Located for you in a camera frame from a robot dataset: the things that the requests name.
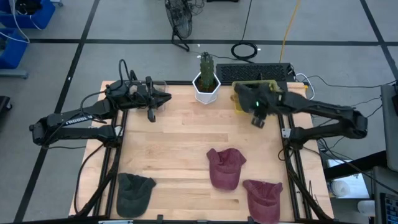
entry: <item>potted plant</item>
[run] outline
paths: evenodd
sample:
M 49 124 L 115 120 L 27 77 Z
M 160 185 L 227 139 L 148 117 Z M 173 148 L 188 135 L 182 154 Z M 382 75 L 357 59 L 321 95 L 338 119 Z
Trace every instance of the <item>potted plant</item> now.
M 207 105 L 217 99 L 220 81 L 214 74 L 213 57 L 208 52 L 203 52 L 200 57 L 200 72 L 192 81 L 195 87 L 195 98 L 200 103 Z

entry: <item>yellow object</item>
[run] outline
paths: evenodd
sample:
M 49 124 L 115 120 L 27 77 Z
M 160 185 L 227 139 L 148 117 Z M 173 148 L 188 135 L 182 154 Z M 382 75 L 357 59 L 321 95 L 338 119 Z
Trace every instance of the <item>yellow object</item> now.
M 294 20 L 294 16 L 296 15 L 296 12 L 297 12 L 297 9 L 299 8 L 300 3 L 301 3 L 301 0 L 297 0 L 297 4 L 294 7 L 294 11 L 293 11 L 292 17 L 290 18 L 289 25 L 287 26 L 286 33 L 285 33 L 285 36 L 284 36 L 284 41 L 282 43 L 282 49 L 280 50 L 279 63 L 282 61 L 282 57 L 284 56 L 286 37 L 287 37 L 287 34 L 289 33 L 290 27 L 292 26 L 292 23 L 293 23 L 293 20 Z
M 259 80 L 259 81 L 238 81 L 238 82 L 232 82 L 232 89 L 235 88 L 235 85 L 237 83 L 243 84 L 243 85 L 250 85 L 250 84 L 263 84 L 263 83 L 268 83 L 268 87 L 270 88 L 271 91 L 274 92 L 282 92 L 283 90 L 279 87 L 278 83 L 275 80 Z M 239 103 L 239 98 L 238 94 L 233 91 L 233 94 L 231 95 L 231 100 L 234 102 L 235 105 L 235 112 L 237 114 L 244 114 L 245 112 L 243 111 L 240 103 Z

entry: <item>yellow cable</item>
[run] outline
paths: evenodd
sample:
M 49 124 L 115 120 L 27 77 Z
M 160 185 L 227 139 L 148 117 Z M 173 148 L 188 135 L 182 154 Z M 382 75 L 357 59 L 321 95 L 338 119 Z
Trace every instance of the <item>yellow cable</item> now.
M 282 57 L 284 56 L 284 48 L 285 48 L 286 37 L 287 37 L 287 34 L 289 33 L 290 27 L 292 26 L 292 23 L 293 23 L 293 20 L 294 20 L 294 16 L 296 15 L 296 12 L 297 12 L 297 9 L 299 8 L 300 3 L 301 3 L 301 0 L 297 0 L 297 4 L 294 7 L 292 18 L 290 18 L 289 25 L 287 26 L 287 30 L 286 30 L 286 33 L 285 33 L 284 41 L 282 43 L 282 49 L 280 50 L 279 63 L 282 61 Z

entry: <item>baseball cap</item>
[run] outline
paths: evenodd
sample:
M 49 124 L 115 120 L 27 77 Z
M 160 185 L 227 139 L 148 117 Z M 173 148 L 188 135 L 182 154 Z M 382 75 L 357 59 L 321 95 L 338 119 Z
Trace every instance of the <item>baseball cap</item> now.
M 121 217 L 138 217 L 147 210 L 156 182 L 139 175 L 118 174 L 119 190 L 116 211 Z
M 244 156 L 237 149 L 226 149 L 207 152 L 210 161 L 211 184 L 217 189 L 234 190 L 238 186 L 242 165 L 246 162 Z
M 279 222 L 282 183 L 245 180 L 243 187 L 248 192 L 249 212 L 254 221 L 262 224 Z

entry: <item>cactus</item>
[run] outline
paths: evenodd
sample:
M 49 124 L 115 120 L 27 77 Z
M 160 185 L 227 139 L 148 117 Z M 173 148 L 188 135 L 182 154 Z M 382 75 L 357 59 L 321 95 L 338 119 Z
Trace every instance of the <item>cactus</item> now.
M 203 52 L 200 59 L 200 79 L 202 90 L 208 91 L 214 82 L 214 61 L 208 52 Z

